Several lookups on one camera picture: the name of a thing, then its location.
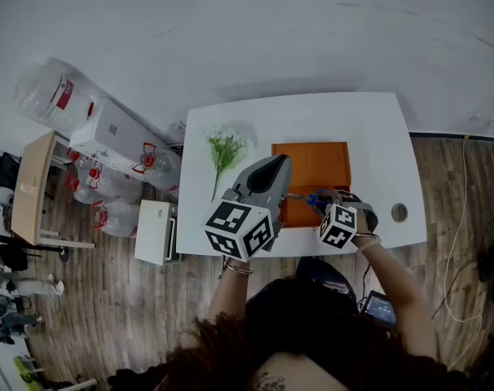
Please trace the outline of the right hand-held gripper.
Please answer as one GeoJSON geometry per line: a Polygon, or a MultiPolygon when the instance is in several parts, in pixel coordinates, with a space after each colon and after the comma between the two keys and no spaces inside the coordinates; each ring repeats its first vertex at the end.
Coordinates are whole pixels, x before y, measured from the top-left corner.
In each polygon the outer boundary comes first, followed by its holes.
{"type": "Polygon", "coordinates": [[[335,189],[319,194],[318,215],[321,223],[318,239],[322,244],[335,249],[344,249],[355,236],[360,236],[358,212],[365,217],[366,227],[373,232],[378,225],[377,215],[370,204],[364,203],[357,195],[335,189]]]}

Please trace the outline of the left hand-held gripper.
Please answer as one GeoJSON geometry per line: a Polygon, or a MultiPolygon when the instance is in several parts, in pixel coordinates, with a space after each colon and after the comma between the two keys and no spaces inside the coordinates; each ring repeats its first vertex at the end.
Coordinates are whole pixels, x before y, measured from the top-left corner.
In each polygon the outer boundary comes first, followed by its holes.
{"type": "Polygon", "coordinates": [[[281,206],[291,176],[292,162],[285,154],[263,158],[241,171],[205,215],[207,251],[242,262],[269,253],[284,226],[281,206]]]}

